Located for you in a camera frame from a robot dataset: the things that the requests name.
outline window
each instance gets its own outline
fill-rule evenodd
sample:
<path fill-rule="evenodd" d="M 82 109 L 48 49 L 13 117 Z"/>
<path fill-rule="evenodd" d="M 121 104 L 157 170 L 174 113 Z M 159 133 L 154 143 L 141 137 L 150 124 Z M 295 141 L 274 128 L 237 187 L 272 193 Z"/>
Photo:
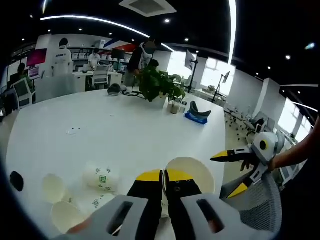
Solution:
<path fill-rule="evenodd" d="M 301 142 L 303 139 L 305 139 L 306 136 L 310 133 L 311 130 L 311 123 L 307 120 L 306 116 L 303 116 L 302 123 L 299 127 L 299 131 L 296 134 L 295 139 L 298 142 Z"/>
<path fill-rule="evenodd" d="M 285 100 L 284 108 L 281 113 L 278 125 L 291 134 L 296 126 L 297 119 L 299 117 L 299 108 L 292 103 L 289 98 Z"/>
<path fill-rule="evenodd" d="M 229 66 L 224 61 L 218 61 L 213 58 L 208 58 L 205 64 L 205 69 L 203 72 L 201 85 L 204 87 L 215 86 L 216 88 L 219 85 L 219 81 L 222 75 L 226 75 L 227 72 L 230 71 L 230 75 L 225 83 L 221 82 L 220 85 L 220 93 L 228 96 L 230 93 L 230 89 L 232 83 L 234 81 L 234 75 L 236 72 L 235 66 Z"/>
<path fill-rule="evenodd" d="M 177 74 L 184 79 L 188 79 L 192 74 L 192 71 L 185 67 L 186 52 L 174 51 L 171 53 L 170 61 L 167 72 L 169 75 Z M 194 59 L 197 58 L 196 54 L 192 54 Z"/>

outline green leaves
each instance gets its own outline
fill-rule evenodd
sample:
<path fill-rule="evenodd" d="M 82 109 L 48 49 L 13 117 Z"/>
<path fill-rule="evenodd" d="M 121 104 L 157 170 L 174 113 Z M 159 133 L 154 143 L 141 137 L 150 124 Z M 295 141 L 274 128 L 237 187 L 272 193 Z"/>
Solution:
<path fill-rule="evenodd" d="M 147 66 L 137 76 L 139 81 L 139 90 L 149 102 L 152 102 L 159 93 L 167 95 L 169 99 L 176 99 L 182 96 L 186 96 L 185 91 L 180 87 L 177 87 L 173 82 L 174 79 L 180 79 L 178 75 L 169 76 L 167 72 L 157 71 L 153 66 Z"/>

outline person in white shirt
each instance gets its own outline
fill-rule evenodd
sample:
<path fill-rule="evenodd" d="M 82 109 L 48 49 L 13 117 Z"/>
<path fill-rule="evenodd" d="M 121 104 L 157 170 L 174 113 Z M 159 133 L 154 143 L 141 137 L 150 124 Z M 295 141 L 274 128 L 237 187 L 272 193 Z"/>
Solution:
<path fill-rule="evenodd" d="M 89 56 L 89 66 L 91 67 L 92 70 L 95 70 L 97 68 L 97 65 L 99 64 L 100 61 L 100 55 L 99 49 L 95 48 L 93 50 L 93 53 Z"/>
<path fill-rule="evenodd" d="M 68 73 L 72 73 L 70 71 L 70 65 L 72 63 L 71 52 L 67 49 L 68 39 L 62 38 L 59 43 L 59 49 L 54 53 L 53 57 L 53 76 L 62 76 Z"/>

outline black ceiling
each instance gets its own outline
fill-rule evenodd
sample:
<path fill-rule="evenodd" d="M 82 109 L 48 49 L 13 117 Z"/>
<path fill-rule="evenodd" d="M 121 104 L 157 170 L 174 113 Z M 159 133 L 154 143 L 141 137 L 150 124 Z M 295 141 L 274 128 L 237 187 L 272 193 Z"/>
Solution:
<path fill-rule="evenodd" d="M 56 19 L 41 21 L 40 18 L 54 15 L 83 15 L 111 20 L 156 38 L 160 43 L 186 44 L 195 48 L 209 48 L 212 54 L 200 51 L 200 57 L 212 56 L 226 61 L 230 44 L 230 12 L 228 0 L 186 1 L 167 0 L 176 13 L 146 18 L 119 6 L 122 0 L 48 0 L 42 14 L 43 0 L 22 1 L 14 7 L 6 25 L 11 33 L 11 44 L 21 45 L 36 41 L 39 35 L 79 33 L 114 38 L 130 42 L 144 37 L 118 27 L 79 19 Z M 280 85 L 319 84 L 320 63 L 320 16 L 319 1 L 314 0 L 236 0 L 237 29 L 236 45 L 232 64 L 251 75 L 259 73 L 262 79 L 272 78 Z M 314 49 L 305 50 L 309 43 Z M 310 96 L 301 97 L 304 103 L 312 104 Z"/>

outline green logo print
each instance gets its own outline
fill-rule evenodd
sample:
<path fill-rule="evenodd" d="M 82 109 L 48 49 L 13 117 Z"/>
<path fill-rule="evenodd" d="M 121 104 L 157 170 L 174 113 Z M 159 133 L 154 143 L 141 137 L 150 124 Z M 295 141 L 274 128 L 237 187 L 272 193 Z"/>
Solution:
<path fill-rule="evenodd" d="M 106 183 L 107 177 L 106 176 L 100 176 L 100 183 Z"/>

